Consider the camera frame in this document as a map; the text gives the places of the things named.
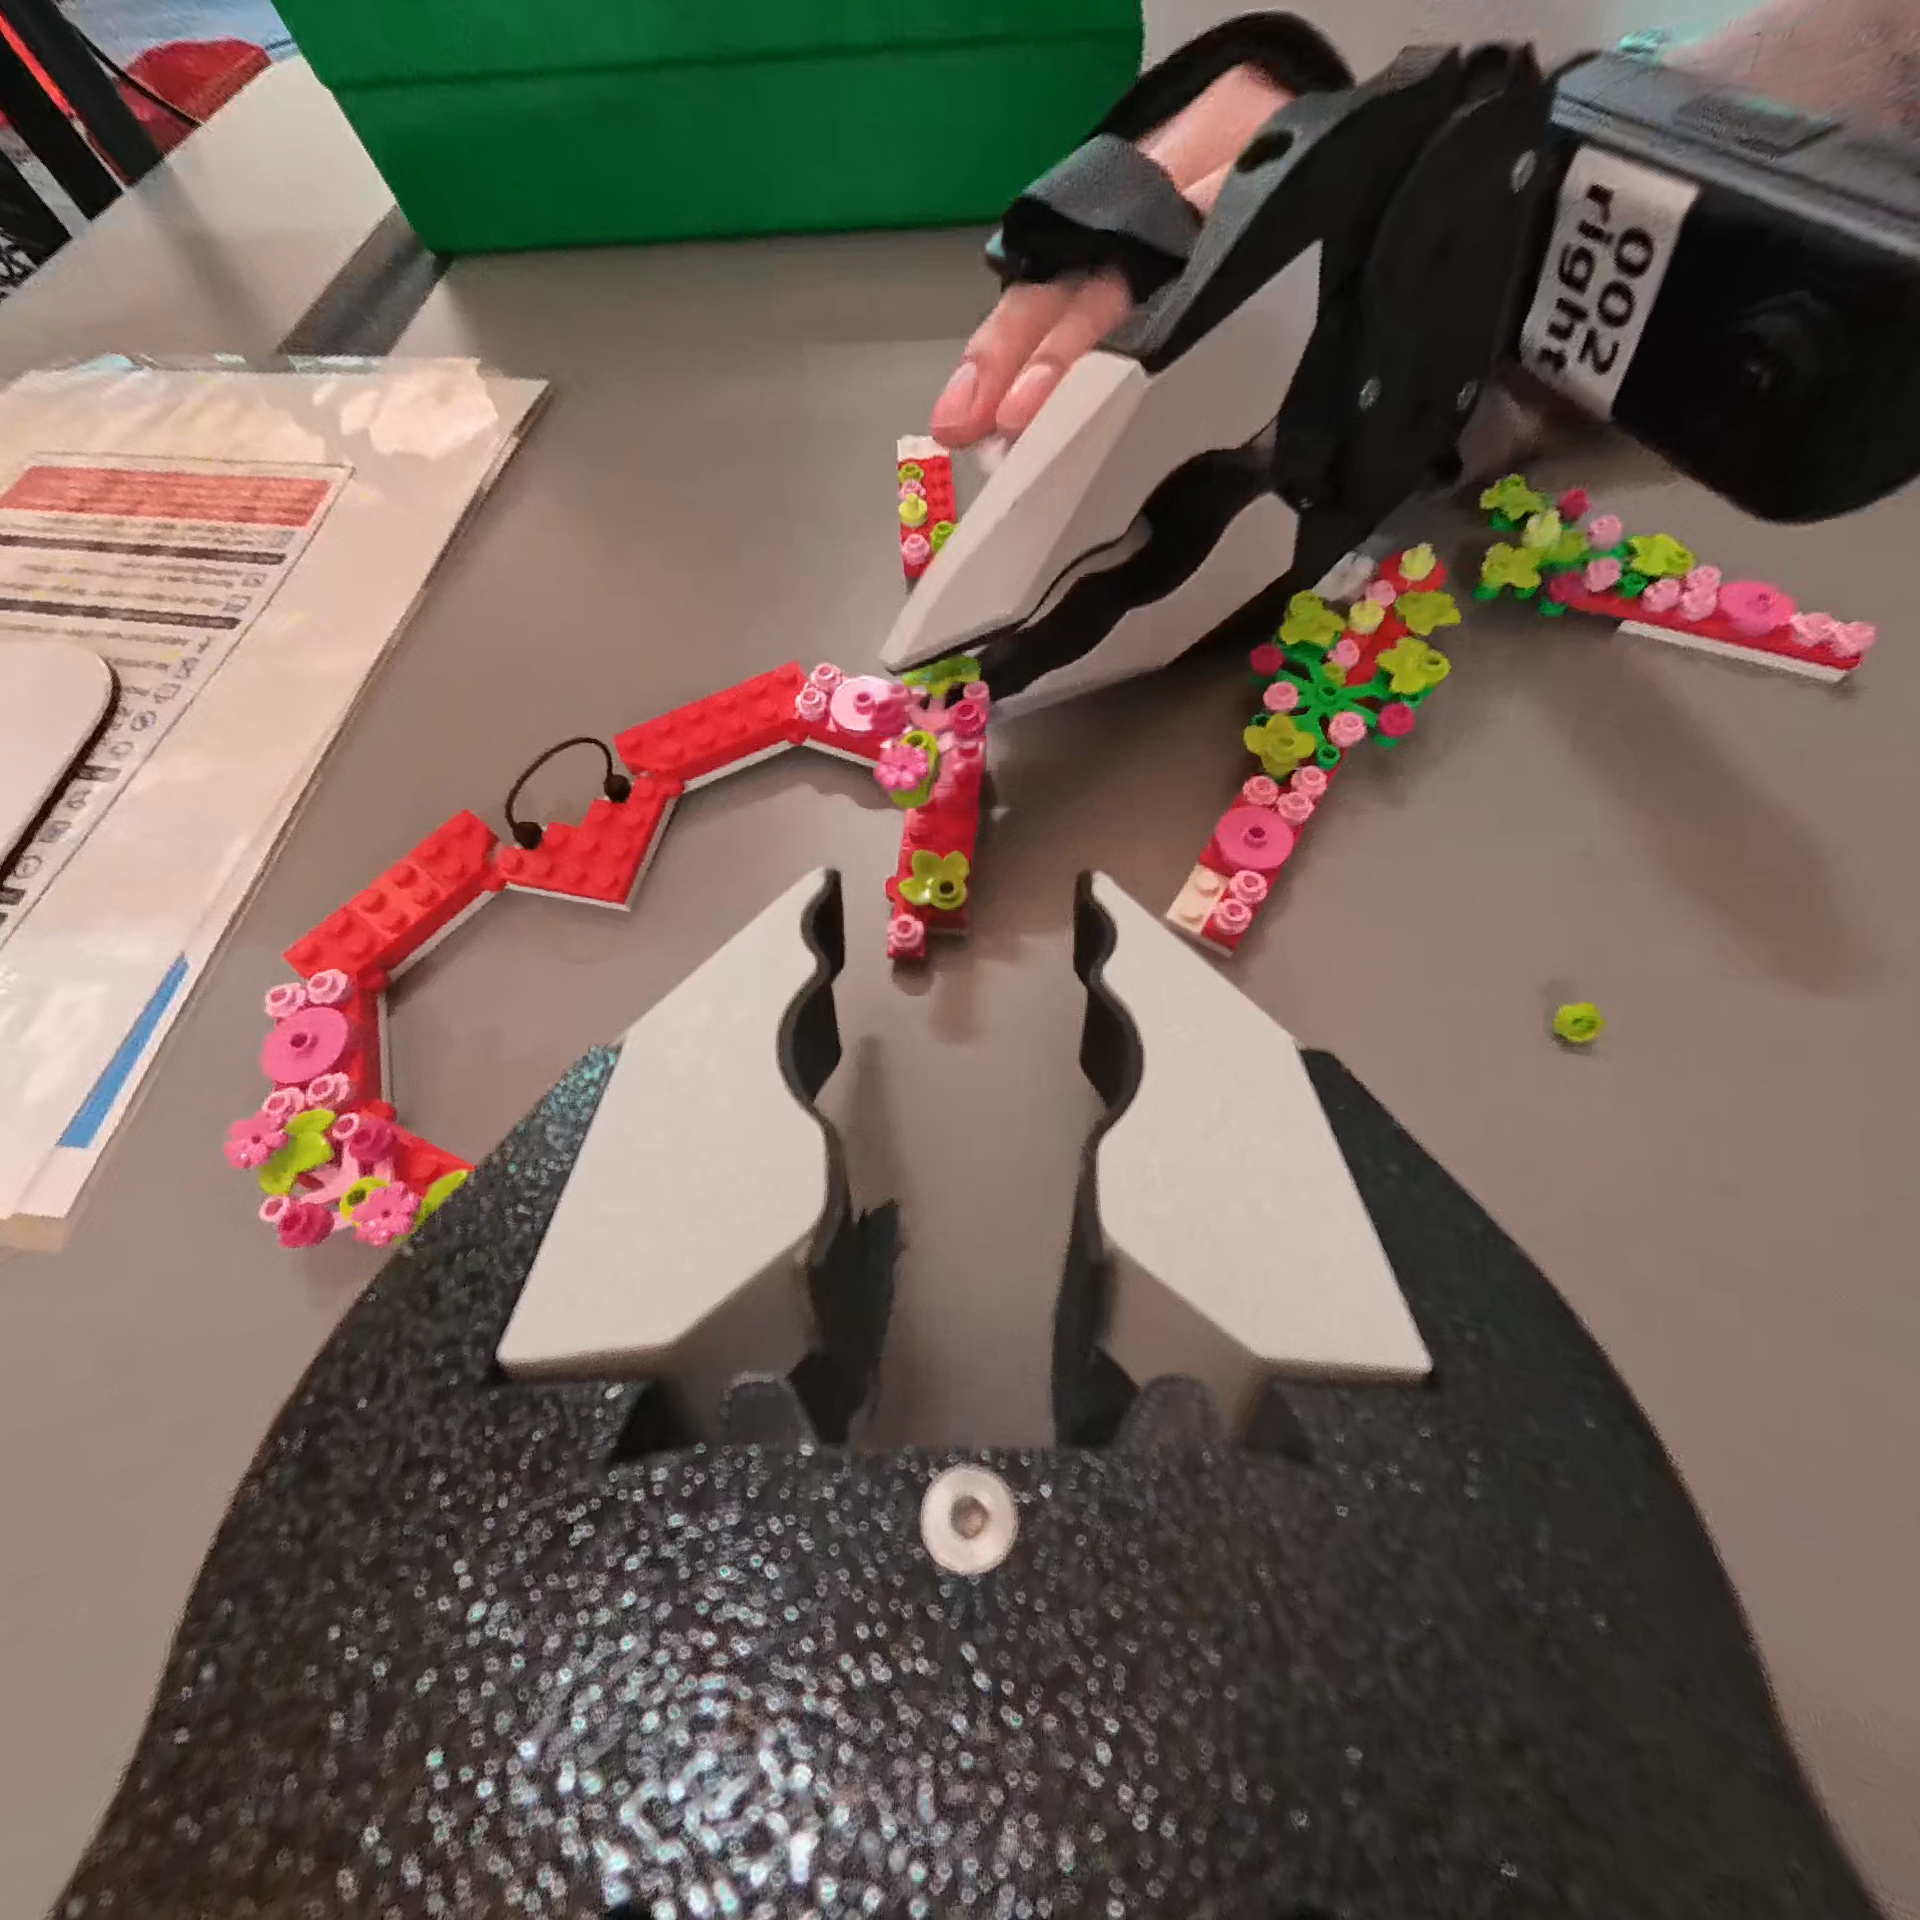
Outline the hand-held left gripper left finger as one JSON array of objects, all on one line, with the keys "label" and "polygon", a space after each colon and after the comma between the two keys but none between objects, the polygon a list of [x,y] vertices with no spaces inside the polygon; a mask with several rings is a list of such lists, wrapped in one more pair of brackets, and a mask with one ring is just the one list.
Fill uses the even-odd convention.
[{"label": "hand-held left gripper left finger", "polygon": [[515,1380],[641,1380],[691,1437],[784,1380],[825,1442],[873,1403],[894,1203],[858,1209],[819,1092],[842,1061],[840,870],[764,908],[620,1042],[496,1348]]}]

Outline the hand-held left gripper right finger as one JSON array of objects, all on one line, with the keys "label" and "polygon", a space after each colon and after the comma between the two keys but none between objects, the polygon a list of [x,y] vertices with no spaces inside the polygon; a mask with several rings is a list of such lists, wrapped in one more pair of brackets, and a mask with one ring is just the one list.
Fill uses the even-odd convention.
[{"label": "hand-held left gripper right finger", "polygon": [[1116,1435],[1160,1378],[1254,1433],[1278,1380],[1422,1386],[1434,1358],[1296,1038],[1105,870],[1073,889],[1098,1112],[1051,1332],[1051,1419]]}]

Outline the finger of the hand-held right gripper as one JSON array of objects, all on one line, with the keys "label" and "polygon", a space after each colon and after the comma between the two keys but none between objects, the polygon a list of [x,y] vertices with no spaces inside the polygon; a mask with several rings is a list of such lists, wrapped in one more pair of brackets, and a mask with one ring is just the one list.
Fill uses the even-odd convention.
[{"label": "finger of the hand-held right gripper", "polygon": [[1164,533],[1091,571],[1032,626],[983,645],[994,710],[1033,713],[1161,672],[1290,574],[1296,530],[1292,507],[1259,494],[1206,557],[1195,533]]},{"label": "finger of the hand-held right gripper", "polygon": [[903,672],[1023,626],[1066,574],[1135,533],[1174,474],[1256,444],[1316,325],[1321,253],[1298,253],[1156,373],[1114,346],[1081,356],[1000,458],[881,662]]}]

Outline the short red flowered lego piece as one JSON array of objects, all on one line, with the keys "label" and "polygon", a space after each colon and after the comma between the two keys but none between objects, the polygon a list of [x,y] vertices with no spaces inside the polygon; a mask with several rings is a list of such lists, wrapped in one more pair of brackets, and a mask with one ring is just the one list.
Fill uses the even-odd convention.
[{"label": "short red flowered lego piece", "polygon": [[897,515],[903,578],[916,586],[959,523],[953,458],[932,436],[897,441]]}]

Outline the red lego heart half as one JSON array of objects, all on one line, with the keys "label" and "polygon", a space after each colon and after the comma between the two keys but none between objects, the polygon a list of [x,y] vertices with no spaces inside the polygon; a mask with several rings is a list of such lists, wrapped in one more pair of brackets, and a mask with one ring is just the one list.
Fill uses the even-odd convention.
[{"label": "red lego heart half", "polygon": [[473,1169],[410,1131],[393,1104],[393,984],[505,894],[628,908],[676,808],[703,787],[796,749],[870,771],[903,822],[884,885],[889,960],[919,962],[936,936],[968,930],[992,710],[980,737],[908,730],[902,682],[784,662],[612,741],[563,741],[553,756],[604,761],[604,790],[579,822],[526,819],[518,785],[505,832],[455,814],[292,942],[290,976],[263,1000],[267,1088],[225,1141],[278,1244],[390,1248],[451,1200]]}]

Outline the person's right forearm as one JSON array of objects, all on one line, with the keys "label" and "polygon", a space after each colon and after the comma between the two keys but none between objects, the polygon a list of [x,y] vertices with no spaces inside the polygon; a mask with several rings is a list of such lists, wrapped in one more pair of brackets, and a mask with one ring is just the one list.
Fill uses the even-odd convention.
[{"label": "person's right forearm", "polygon": [[1665,62],[1750,99],[1918,137],[1916,3],[1768,3]]}]

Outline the person's right hand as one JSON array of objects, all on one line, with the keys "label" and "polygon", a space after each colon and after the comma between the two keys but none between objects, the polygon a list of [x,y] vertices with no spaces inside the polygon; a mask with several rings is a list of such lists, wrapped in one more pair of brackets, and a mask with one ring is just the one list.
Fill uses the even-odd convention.
[{"label": "person's right hand", "polygon": [[[1242,149],[1290,99],[1262,72],[1238,66],[1143,137],[1142,154],[1207,212]],[[1018,438],[1066,373],[1123,325],[1132,307],[1130,283],[1118,273],[1007,285],[936,400],[931,436],[947,449]]]}]

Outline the long red flowered brick strip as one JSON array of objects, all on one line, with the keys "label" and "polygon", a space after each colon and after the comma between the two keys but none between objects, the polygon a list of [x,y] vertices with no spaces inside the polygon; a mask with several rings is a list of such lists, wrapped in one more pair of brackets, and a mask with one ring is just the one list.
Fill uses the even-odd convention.
[{"label": "long red flowered brick strip", "polygon": [[1290,597],[1281,626],[1248,656],[1248,778],[1167,923],[1214,953],[1242,946],[1345,764],[1371,741],[1392,753],[1414,737],[1451,669],[1434,641],[1458,619],[1449,568],[1430,541],[1354,554]]}]

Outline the green plastic bin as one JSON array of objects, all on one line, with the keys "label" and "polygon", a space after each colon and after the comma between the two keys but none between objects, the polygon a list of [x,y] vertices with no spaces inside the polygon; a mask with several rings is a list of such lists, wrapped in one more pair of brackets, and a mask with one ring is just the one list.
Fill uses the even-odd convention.
[{"label": "green plastic bin", "polygon": [[988,225],[1138,3],[279,3],[438,253]]}]

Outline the clear plastic bag with papers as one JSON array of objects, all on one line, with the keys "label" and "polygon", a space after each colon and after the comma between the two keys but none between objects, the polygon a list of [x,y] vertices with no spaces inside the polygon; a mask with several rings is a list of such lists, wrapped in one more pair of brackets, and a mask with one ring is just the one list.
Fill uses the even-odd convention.
[{"label": "clear plastic bag with papers", "polygon": [[64,1222],[332,741],[545,408],[467,356],[105,354],[6,386],[6,778],[102,724],[6,834],[6,1242]]}]

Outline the white rounded card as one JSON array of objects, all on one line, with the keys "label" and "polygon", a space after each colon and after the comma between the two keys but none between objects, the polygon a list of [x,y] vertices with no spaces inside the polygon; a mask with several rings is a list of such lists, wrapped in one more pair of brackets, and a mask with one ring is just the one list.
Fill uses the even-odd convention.
[{"label": "white rounded card", "polygon": [[118,676],[76,641],[3,641],[3,870],[107,730]]}]

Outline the red object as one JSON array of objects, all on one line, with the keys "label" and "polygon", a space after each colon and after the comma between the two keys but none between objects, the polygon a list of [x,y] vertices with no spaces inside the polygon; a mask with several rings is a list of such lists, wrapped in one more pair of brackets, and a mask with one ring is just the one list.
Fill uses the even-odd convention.
[{"label": "red object", "polygon": [[119,93],[161,154],[174,152],[273,66],[251,38],[169,38],[119,66]]}]

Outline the black metal frame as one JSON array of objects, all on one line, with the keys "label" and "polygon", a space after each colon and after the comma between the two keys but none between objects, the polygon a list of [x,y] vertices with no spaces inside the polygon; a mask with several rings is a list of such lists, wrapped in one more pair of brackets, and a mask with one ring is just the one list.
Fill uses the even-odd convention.
[{"label": "black metal frame", "polygon": [[6,294],[161,166],[136,97],[63,4],[3,4]]}]

